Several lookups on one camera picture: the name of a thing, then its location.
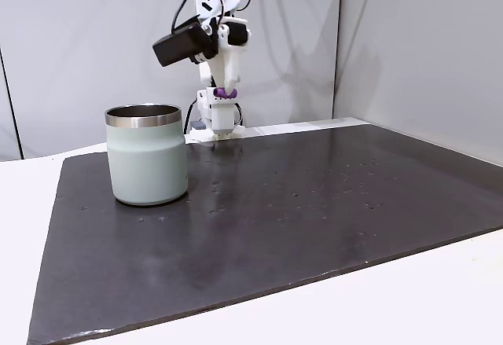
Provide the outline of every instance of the dark slate surface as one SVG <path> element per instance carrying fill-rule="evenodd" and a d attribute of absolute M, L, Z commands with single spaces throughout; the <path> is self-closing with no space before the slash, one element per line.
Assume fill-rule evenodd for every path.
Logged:
<path fill-rule="evenodd" d="M 65 160 L 29 344 L 174 320 L 503 225 L 502 168 L 379 127 L 187 153 L 189 193 L 150 208 L 114 199 L 105 153 Z"/>

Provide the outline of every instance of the light green mug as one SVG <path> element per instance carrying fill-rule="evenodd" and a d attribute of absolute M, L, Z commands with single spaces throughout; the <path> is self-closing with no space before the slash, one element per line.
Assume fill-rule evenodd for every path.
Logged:
<path fill-rule="evenodd" d="M 105 113 L 113 194 L 125 204 L 176 200 L 188 188 L 182 110 L 173 105 L 126 105 Z"/>

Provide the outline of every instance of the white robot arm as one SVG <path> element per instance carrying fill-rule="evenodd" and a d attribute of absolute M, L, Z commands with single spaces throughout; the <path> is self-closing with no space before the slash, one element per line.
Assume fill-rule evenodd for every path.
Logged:
<path fill-rule="evenodd" d="M 163 66 L 189 57 L 200 67 L 200 81 L 206 86 L 197 92 L 202 123 L 200 129 L 190 132 L 198 141 L 240 137 L 244 133 L 234 122 L 236 84 L 240 81 L 240 55 L 252 34 L 248 22 L 235 17 L 240 1 L 196 0 L 197 16 L 179 27 L 173 23 L 171 35 L 153 47 Z"/>

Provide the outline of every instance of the white table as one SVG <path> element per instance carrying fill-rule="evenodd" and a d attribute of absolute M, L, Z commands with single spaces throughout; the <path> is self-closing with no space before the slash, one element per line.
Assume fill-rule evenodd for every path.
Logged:
<path fill-rule="evenodd" d="M 286 124 L 251 128 L 247 136 L 361 124 L 356 119 Z M 0 163 L 0 343 L 26 343 L 64 158 L 103 151 L 105 144 Z M 501 344 L 502 309 L 503 231 L 498 231 L 92 344 Z"/>

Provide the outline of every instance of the white wall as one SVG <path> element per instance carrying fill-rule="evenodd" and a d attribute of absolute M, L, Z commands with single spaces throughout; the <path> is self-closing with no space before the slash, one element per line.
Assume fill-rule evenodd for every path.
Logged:
<path fill-rule="evenodd" d="M 107 108 L 182 106 L 200 89 L 197 67 L 161 68 L 152 44 L 181 0 L 0 0 L 0 42 L 28 157 L 105 140 Z M 253 0 L 242 58 L 245 125 L 332 116 L 339 0 Z M 189 2 L 180 20 L 194 13 Z"/>
<path fill-rule="evenodd" d="M 503 163 L 503 0 L 341 0 L 337 117 Z"/>
<path fill-rule="evenodd" d="M 12 112 L 0 62 L 0 162 L 20 159 Z"/>

